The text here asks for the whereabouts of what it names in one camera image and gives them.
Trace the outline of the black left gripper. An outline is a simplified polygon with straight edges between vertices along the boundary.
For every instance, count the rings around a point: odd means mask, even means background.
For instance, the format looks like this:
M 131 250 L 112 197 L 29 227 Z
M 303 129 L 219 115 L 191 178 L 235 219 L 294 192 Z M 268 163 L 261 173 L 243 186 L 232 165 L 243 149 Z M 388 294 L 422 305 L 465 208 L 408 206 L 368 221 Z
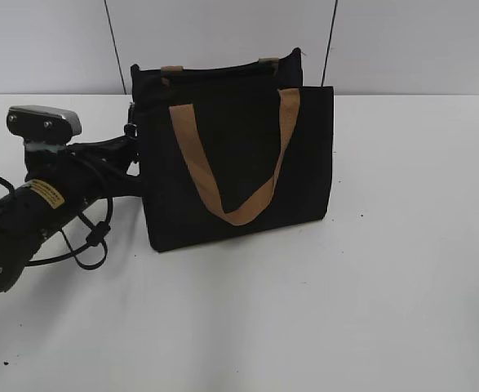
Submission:
M 135 120 L 135 103 L 127 110 L 124 126 L 126 136 L 95 143 L 75 143 L 65 150 L 82 162 L 91 164 L 103 179 L 107 192 L 135 192 L 135 178 L 140 175 L 140 165 L 135 161 L 135 140 L 139 128 Z

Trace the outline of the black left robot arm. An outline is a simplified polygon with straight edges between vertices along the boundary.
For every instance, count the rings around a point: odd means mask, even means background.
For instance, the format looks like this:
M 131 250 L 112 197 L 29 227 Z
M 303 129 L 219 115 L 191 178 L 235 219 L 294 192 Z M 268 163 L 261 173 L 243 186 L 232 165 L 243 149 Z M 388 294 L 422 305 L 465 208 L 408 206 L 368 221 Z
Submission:
M 0 293 L 10 290 L 28 267 L 77 259 L 92 247 L 108 248 L 115 198 L 142 194 L 140 178 L 127 172 L 139 160 L 133 108 L 128 114 L 121 136 L 73 143 L 82 132 L 75 112 L 41 105 L 9 108 L 7 129 L 23 140 L 27 174 L 20 187 L 0 177 L 7 191 L 0 198 Z M 35 259 L 41 246 L 74 219 L 89 230 L 84 244 Z

